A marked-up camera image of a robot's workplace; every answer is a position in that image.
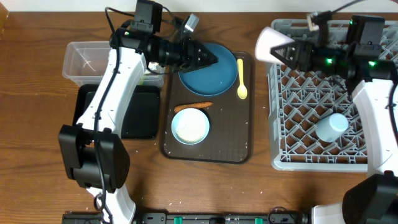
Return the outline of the pink cup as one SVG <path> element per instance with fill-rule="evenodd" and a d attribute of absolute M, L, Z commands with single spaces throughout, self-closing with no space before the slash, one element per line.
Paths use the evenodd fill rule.
<path fill-rule="evenodd" d="M 256 47 L 255 47 L 256 59 L 267 63 L 282 64 L 282 62 L 279 59 L 271 55 L 271 48 L 283 44 L 288 44 L 293 41 L 294 40 L 291 39 L 290 37 L 281 34 L 280 32 L 272 29 L 271 27 L 265 27 L 261 31 L 256 42 Z"/>

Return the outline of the light blue rice bowl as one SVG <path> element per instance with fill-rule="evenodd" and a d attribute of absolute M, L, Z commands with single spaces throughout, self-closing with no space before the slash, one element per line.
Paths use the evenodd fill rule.
<path fill-rule="evenodd" d="M 201 110 L 187 108 L 173 117 L 171 131 L 174 138 L 182 144 L 198 144 L 210 132 L 210 121 Z"/>

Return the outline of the light blue cup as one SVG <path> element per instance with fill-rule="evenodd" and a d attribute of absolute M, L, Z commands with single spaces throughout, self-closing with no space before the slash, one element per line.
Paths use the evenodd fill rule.
<path fill-rule="evenodd" d="M 348 119 L 341 113 L 334 113 L 319 120 L 315 133 L 324 142 L 336 141 L 349 126 Z"/>

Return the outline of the white tissue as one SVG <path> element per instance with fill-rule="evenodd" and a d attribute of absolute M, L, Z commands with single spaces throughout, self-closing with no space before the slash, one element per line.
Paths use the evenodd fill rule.
<path fill-rule="evenodd" d="M 146 75 L 163 75 L 164 73 L 165 67 L 155 62 L 150 62 L 145 72 Z"/>

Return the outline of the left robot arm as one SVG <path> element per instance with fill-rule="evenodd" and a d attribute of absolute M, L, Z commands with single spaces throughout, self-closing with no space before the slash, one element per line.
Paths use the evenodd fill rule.
<path fill-rule="evenodd" d="M 172 18 L 174 31 L 159 35 L 163 5 L 138 1 L 120 27 L 111 29 L 108 65 L 96 93 L 74 125 L 58 135 L 67 177 L 94 197 L 95 213 L 70 214 L 71 223 L 132 223 L 136 205 L 126 179 L 130 157 L 121 141 L 127 108 L 149 64 L 191 72 L 218 61 L 201 42 L 192 39 L 198 24 L 194 14 Z"/>

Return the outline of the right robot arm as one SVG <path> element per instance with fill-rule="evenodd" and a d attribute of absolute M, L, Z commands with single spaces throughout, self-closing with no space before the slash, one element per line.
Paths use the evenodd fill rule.
<path fill-rule="evenodd" d="M 385 20 L 354 15 L 343 49 L 328 46 L 331 12 L 308 17 L 319 41 L 293 40 L 268 27 L 257 40 L 256 57 L 303 72 L 321 71 L 345 79 L 357 107 L 368 152 L 368 178 L 345 193 L 342 202 L 312 208 L 312 223 L 397 222 L 397 67 L 381 60 Z"/>

